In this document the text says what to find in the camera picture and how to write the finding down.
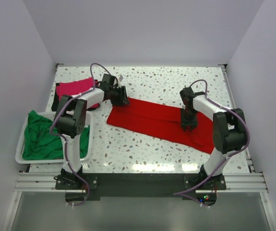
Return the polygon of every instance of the speckled tabletop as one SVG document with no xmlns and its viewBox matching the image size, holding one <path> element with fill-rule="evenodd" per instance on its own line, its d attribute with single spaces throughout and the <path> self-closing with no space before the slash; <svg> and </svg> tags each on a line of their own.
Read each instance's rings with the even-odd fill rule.
<svg viewBox="0 0 276 231">
<path fill-rule="evenodd" d="M 122 75 L 131 98 L 181 107 L 180 90 L 198 79 L 209 84 L 209 97 L 224 106 L 230 99 L 223 73 L 219 67 L 107 67 L 112 75 Z M 104 73 L 93 67 L 95 79 Z M 88 78 L 89 67 L 58 67 L 54 82 L 72 82 Z M 193 86 L 204 90 L 203 83 Z M 46 111 L 51 111 L 55 84 L 51 89 Z M 93 111 L 94 137 L 92 152 L 87 154 L 83 172 L 92 173 L 196 173 L 209 158 L 209 154 L 186 145 L 160 140 L 144 134 L 114 127 L 106 123 L 112 109 L 110 101 L 101 103 Z M 63 164 L 31 165 L 30 172 L 60 172 Z M 249 173 L 245 153 L 230 159 L 224 173 Z"/>
</svg>

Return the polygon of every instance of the gray floor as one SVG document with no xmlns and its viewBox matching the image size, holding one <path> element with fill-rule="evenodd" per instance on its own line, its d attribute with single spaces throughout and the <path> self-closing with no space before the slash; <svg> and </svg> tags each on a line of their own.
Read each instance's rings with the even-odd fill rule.
<svg viewBox="0 0 276 231">
<path fill-rule="evenodd" d="M 102 198 L 75 207 L 64 193 L 23 193 L 13 231 L 268 231 L 259 194 L 222 193 L 207 209 L 180 198 Z"/>
</svg>

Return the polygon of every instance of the black mounting base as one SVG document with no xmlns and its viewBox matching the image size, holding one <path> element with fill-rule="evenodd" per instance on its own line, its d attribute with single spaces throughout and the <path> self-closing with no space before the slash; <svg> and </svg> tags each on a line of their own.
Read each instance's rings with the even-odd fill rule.
<svg viewBox="0 0 276 231">
<path fill-rule="evenodd" d="M 90 186 L 88 200 L 98 201 L 106 197 L 173 197 L 173 193 L 184 191 L 196 185 L 198 174 L 151 174 L 151 173 L 79 173 Z M 62 175 L 55 177 L 57 190 L 82 190 L 82 184 L 66 180 Z M 225 190 L 224 176 L 217 176 L 206 182 L 199 190 Z M 188 195 L 199 199 L 207 195 Z M 83 200 L 82 193 L 66 193 L 66 201 Z"/>
</svg>

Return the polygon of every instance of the white wall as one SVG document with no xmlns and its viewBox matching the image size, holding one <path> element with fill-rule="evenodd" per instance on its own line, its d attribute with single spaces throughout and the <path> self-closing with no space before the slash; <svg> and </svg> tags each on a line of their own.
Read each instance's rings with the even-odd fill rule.
<svg viewBox="0 0 276 231">
<path fill-rule="evenodd" d="M 276 0 L 264 1 L 227 70 L 252 134 L 254 165 L 265 174 L 276 212 Z"/>
<path fill-rule="evenodd" d="M 44 110 L 53 70 L 23 2 L 0 0 L 0 230 L 23 167 L 14 160 L 21 126 L 30 110 Z"/>
<path fill-rule="evenodd" d="M 263 0 L 24 0 L 57 63 L 217 65 Z"/>
</svg>

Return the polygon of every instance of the cable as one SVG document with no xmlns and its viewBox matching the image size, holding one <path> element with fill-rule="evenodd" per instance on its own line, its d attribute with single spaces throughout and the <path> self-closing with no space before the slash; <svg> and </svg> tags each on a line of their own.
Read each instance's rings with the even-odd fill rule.
<svg viewBox="0 0 276 231">
<path fill-rule="evenodd" d="M 221 106 L 221 105 L 218 104 L 217 102 L 215 102 L 215 101 L 213 101 L 213 100 L 211 100 L 211 99 L 209 99 L 209 98 L 207 97 L 208 83 L 207 83 L 206 80 L 204 80 L 204 79 L 199 79 L 199 80 L 193 82 L 189 87 L 191 87 L 193 84 L 195 84 L 195 83 L 197 83 L 197 82 L 201 82 L 201 81 L 205 82 L 205 97 L 206 97 L 206 100 L 209 101 L 210 103 L 212 103 L 213 105 L 215 105 L 215 106 L 217 106 L 217 107 L 219 107 L 219 108 L 221 108 L 221 109 L 224 109 L 224 110 L 230 112 L 232 115 L 234 115 L 234 116 L 243 124 L 243 126 L 244 126 L 244 128 L 245 128 L 245 130 L 246 130 L 246 134 L 247 134 L 247 142 L 246 142 L 245 146 L 244 146 L 242 149 L 240 149 L 240 150 L 238 150 L 238 151 L 236 151 L 236 152 L 234 152 L 234 153 L 229 154 L 227 157 L 230 158 L 230 157 L 232 157 L 232 156 L 234 156 L 234 155 L 236 155 L 236 154 L 239 154 L 240 152 L 244 151 L 244 150 L 249 146 L 249 142 L 250 142 L 250 133 L 249 133 L 248 126 L 246 125 L 245 121 L 244 121 L 238 114 L 236 114 L 235 112 L 233 112 L 233 111 L 230 110 L 229 108 L 226 108 L 226 107 Z M 192 191 L 192 190 L 195 190 L 195 189 L 199 188 L 201 185 L 203 185 L 205 182 L 207 182 L 207 181 L 215 174 L 215 172 L 216 172 L 216 171 L 217 171 L 217 170 L 228 160 L 228 158 L 223 159 L 223 160 L 218 164 L 218 166 L 211 172 L 211 174 L 210 174 L 209 176 L 207 176 L 202 182 L 200 182 L 200 183 L 197 184 L 196 186 L 192 187 L 191 189 L 184 190 L 184 191 L 182 191 L 182 192 L 176 192 L 176 193 L 173 193 L 173 195 L 174 195 L 174 196 L 179 195 L 179 196 L 189 197 L 188 195 L 185 195 L 185 193 L 188 193 L 188 192 L 190 192 L 190 191 Z"/>
<path fill-rule="evenodd" d="M 89 90 L 85 91 L 85 92 L 80 93 L 80 94 L 77 95 L 76 97 L 73 97 L 73 98 L 71 98 L 70 100 L 68 100 L 68 101 L 65 103 L 65 105 L 63 106 L 63 108 L 61 109 L 61 111 L 59 112 L 59 114 L 57 115 L 57 117 L 55 118 L 55 120 L 53 121 L 53 123 L 52 123 L 52 125 L 51 125 L 51 127 L 50 127 L 50 134 L 51 134 L 51 135 L 53 135 L 53 136 L 59 136 L 59 137 L 62 137 L 62 138 L 64 139 L 64 141 L 65 141 L 65 144 L 64 144 L 64 156 L 65 156 L 65 160 L 66 160 L 66 162 L 67 162 L 67 164 L 68 164 L 68 167 L 69 167 L 69 169 L 72 171 L 72 173 L 73 173 L 79 180 L 81 180 L 81 181 L 85 184 L 86 189 L 87 189 L 87 195 L 86 195 L 86 197 L 84 198 L 84 200 L 81 201 L 81 202 L 79 202 L 79 203 L 77 203 L 77 204 L 74 204 L 74 203 L 73 203 L 73 204 L 72 204 L 73 206 L 81 205 L 81 204 L 83 204 L 83 203 L 89 198 L 89 196 L 90 196 L 90 186 L 89 186 L 89 184 L 87 183 L 87 181 L 86 181 L 85 179 L 83 179 L 82 177 L 80 177 L 80 176 L 74 171 L 74 169 L 73 169 L 72 166 L 70 165 L 70 162 L 68 161 L 68 155 L 67 155 L 67 142 L 68 142 L 68 139 L 67 139 L 63 134 L 53 133 L 53 128 L 54 128 L 55 125 L 57 124 L 59 118 L 61 117 L 61 115 L 63 114 L 63 112 L 65 111 L 65 109 L 68 107 L 68 105 L 69 105 L 73 100 L 78 99 L 78 98 L 81 97 L 82 95 L 85 95 L 85 94 L 87 94 L 87 93 L 89 93 L 89 92 L 92 92 L 92 91 L 95 89 L 96 84 L 95 84 L 95 80 L 94 80 L 94 76 L 93 76 L 93 72 L 92 72 L 92 66 L 93 66 L 93 65 L 98 65 L 98 66 L 102 67 L 105 71 L 107 71 L 107 72 L 110 74 L 110 72 L 109 72 L 104 66 L 102 66 L 102 65 L 100 65 L 100 64 L 97 64 L 97 63 L 91 64 L 91 66 L 90 66 L 90 71 L 91 71 L 91 76 L 92 76 L 92 79 L 93 79 L 93 87 L 90 88 Z"/>
</svg>

